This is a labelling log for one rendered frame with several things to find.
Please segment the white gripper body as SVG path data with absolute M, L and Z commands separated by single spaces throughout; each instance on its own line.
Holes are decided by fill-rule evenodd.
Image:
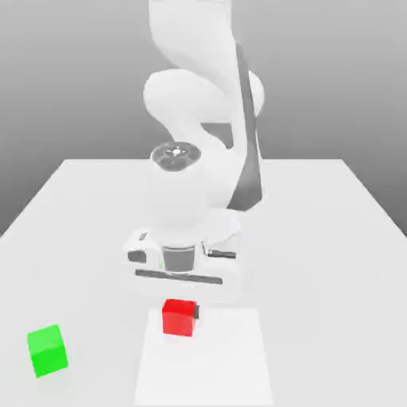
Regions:
M 208 259 L 189 273 L 142 269 L 126 263 L 128 289 L 143 297 L 233 297 L 238 292 L 238 262 Z

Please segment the small red cube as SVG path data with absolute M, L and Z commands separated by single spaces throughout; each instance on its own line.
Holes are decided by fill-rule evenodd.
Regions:
M 192 337 L 195 301 L 167 299 L 162 307 L 162 327 L 167 335 Z

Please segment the small green cube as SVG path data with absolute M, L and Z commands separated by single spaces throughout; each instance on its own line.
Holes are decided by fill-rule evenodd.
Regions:
M 27 334 L 29 355 L 36 378 L 68 367 L 68 357 L 58 324 Z

